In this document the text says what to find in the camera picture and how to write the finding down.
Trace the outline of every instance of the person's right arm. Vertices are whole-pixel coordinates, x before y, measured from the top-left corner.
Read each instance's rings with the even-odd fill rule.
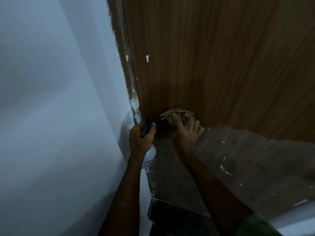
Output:
[[[188,114],[183,126],[177,114],[172,115],[177,132],[174,146],[181,161],[190,172],[203,202],[220,235],[234,235],[240,225],[254,212],[234,196],[197,158],[194,148],[204,131],[199,121]]]

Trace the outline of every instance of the forearm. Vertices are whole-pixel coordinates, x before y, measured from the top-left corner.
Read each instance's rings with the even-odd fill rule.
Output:
[[[139,235],[142,157],[131,155],[99,235]]]
[[[219,233],[234,235],[241,223],[253,214],[253,211],[212,175],[195,153],[180,154],[180,158],[194,179]]]

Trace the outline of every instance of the person's left hand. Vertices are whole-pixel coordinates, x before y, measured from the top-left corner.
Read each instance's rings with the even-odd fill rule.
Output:
[[[140,138],[141,129],[144,124],[145,122],[134,125],[133,128],[130,129],[129,144],[132,155],[136,154],[144,157],[152,145],[156,130],[155,123],[151,123],[151,128],[148,134],[144,138]]]

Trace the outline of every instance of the green sleeve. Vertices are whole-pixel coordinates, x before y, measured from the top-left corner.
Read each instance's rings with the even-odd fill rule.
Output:
[[[280,236],[281,234],[266,220],[257,214],[252,214],[241,224],[235,233],[235,236],[247,235]]]

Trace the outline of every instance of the person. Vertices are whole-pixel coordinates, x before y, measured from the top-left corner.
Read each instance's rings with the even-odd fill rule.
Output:
[[[183,125],[177,114],[172,114],[177,131],[174,135],[176,152],[194,179],[203,202],[220,235],[281,235],[268,222],[254,214],[234,196],[198,159],[195,145],[204,131],[200,122],[187,114]],[[128,166],[99,231],[102,235],[139,235],[140,172],[146,152],[150,149],[156,125],[140,138],[144,123],[130,130],[131,156]]]

